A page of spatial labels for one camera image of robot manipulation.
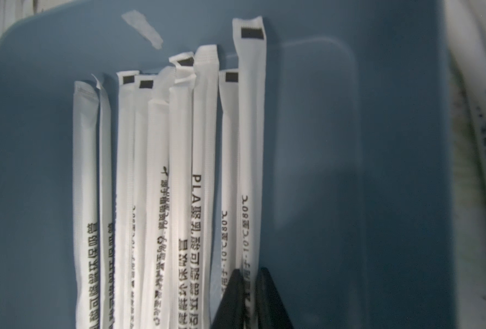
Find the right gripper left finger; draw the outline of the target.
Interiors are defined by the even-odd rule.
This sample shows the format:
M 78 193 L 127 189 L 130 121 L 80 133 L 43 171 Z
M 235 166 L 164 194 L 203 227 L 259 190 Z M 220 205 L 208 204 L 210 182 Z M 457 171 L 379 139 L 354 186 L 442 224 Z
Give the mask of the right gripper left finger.
M 244 278 L 233 270 L 211 329 L 244 329 Z

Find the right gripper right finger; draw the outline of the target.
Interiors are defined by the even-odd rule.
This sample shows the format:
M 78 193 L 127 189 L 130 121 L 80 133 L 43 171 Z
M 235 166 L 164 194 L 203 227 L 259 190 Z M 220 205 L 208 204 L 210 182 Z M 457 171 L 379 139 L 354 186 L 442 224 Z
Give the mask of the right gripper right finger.
M 261 267 L 256 280 L 256 311 L 259 329 L 293 329 L 281 296 L 266 267 Z

